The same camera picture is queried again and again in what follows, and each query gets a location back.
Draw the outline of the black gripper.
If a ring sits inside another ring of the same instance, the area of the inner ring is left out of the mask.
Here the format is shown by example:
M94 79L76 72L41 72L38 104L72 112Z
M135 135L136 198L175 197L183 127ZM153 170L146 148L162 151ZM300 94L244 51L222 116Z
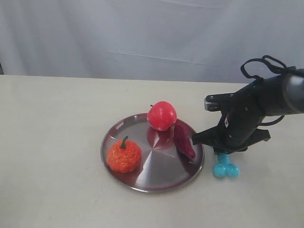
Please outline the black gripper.
M192 143L205 144L227 154L243 152L251 145L267 142L268 130L258 129L265 115L251 95L233 95L229 111L222 111L218 124L192 135Z

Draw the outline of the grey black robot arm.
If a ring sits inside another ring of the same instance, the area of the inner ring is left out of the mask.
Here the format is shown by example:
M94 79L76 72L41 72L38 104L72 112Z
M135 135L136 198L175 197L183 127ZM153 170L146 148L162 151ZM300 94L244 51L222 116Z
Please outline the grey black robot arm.
M228 154L268 141L268 130L259 129L267 116L304 112L304 76L279 75L246 85L227 94L208 95L205 109L221 111L219 123L192 136L192 142L220 149Z

